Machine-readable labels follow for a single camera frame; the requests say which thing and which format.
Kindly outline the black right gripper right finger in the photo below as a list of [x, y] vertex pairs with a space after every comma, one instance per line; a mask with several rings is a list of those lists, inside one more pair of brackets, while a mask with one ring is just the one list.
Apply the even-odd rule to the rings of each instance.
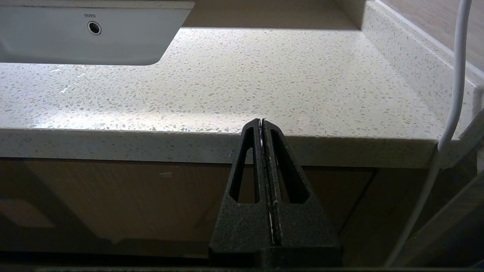
[[263, 119], [262, 131], [276, 244], [340, 248], [337, 232], [282, 130]]

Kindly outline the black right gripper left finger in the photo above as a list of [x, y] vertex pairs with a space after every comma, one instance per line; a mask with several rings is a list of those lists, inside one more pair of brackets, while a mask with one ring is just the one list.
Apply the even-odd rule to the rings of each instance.
[[[262, 144], [262, 122], [253, 119], [242, 129], [229, 180], [223, 195], [211, 248], [262, 248], [272, 243], [268, 179]], [[254, 203], [240, 203], [240, 189], [247, 158], [253, 154]]]

